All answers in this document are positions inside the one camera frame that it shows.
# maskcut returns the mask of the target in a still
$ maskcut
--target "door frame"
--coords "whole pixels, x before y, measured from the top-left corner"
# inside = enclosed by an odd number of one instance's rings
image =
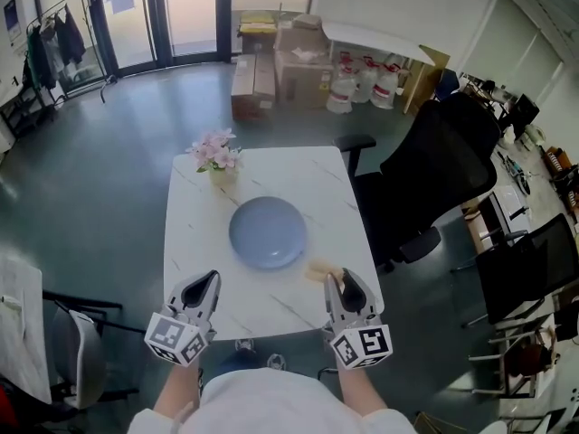
[[[215,0],[216,51],[173,56],[169,36],[165,0],[147,0],[145,11],[147,37],[152,50],[153,61],[120,68],[110,38],[109,26],[105,15],[104,0],[90,0],[90,17],[93,21],[103,57],[107,59],[105,68],[108,74],[117,77],[139,74],[141,72],[164,69],[199,62],[231,62],[232,58],[232,0]]]

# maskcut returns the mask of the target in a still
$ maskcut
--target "white marker cube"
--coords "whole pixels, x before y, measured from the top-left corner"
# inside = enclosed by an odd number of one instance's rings
[[[347,370],[376,365],[393,352],[388,325],[345,329],[330,345]]]
[[[148,324],[145,342],[157,357],[182,366],[189,366],[207,347],[197,326],[157,313]]]

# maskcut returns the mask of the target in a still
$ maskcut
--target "flower pot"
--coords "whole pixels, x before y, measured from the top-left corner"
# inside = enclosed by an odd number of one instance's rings
[[[225,172],[224,170],[209,170],[209,179],[215,186],[224,186],[227,184],[234,184],[237,180],[237,169],[233,172]]]

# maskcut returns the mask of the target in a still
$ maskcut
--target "clothes rack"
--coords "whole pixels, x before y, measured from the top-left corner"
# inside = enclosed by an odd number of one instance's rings
[[[28,36],[30,34],[31,30],[36,25],[42,25],[42,23],[45,19],[54,17],[60,11],[64,10],[66,8],[67,4],[71,1],[72,0],[61,0],[60,2],[54,4],[50,8],[46,9],[42,14],[39,15],[39,17],[33,19],[26,26],[26,36]],[[99,70],[100,70],[101,76],[94,79],[94,81],[91,81],[90,84],[79,87],[75,91],[80,91],[80,90],[85,90],[85,89],[95,90],[95,85],[97,85],[99,82],[104,82],[103,85],[100,87],[100,99],[102,100],[103,103],[105,103],[104,90],[108,85],[117,83],[117,78],[114,75],[107,76],[103,67],[102,67],[102,63],[100,61],[100,56],[97,52],[96,43],[94,41],[94,37],[92,35],[92,30],[91,30],[90,24],[89,24],[89,17],[87,14],[87,9],[89,7],[87,5],[85,5],[84,0],[81,0],[81,8],[82,8],[82,20],[84,21],[86,28],[88,29],[89,37],[90,37],[90,43],[91,43],[92,49],[95,51],[95,57],[96,57],[98,65],[99,65]],[[68,92],[66,92],[66,91],[63,92],[63,95],[61,95],[57,99],[54,98],[54,96],[52,95],[52,92],[50,90],[48,90],[48,93],[51,96],[51,99],[52,99],[52,102],[54,105],[56,105],[56,103],[59,99],[62,99],[62,102],[70,99],[70,96],[69,96]]]

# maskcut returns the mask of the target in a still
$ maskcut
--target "poster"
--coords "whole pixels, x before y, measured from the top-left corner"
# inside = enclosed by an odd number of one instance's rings
[[[18,22],[18,12],[16,11],[16,0],[10,0],[4,6],[4,18],[6,20],[6,29],[10,42],[14,42],[21,33],[20,23]]]

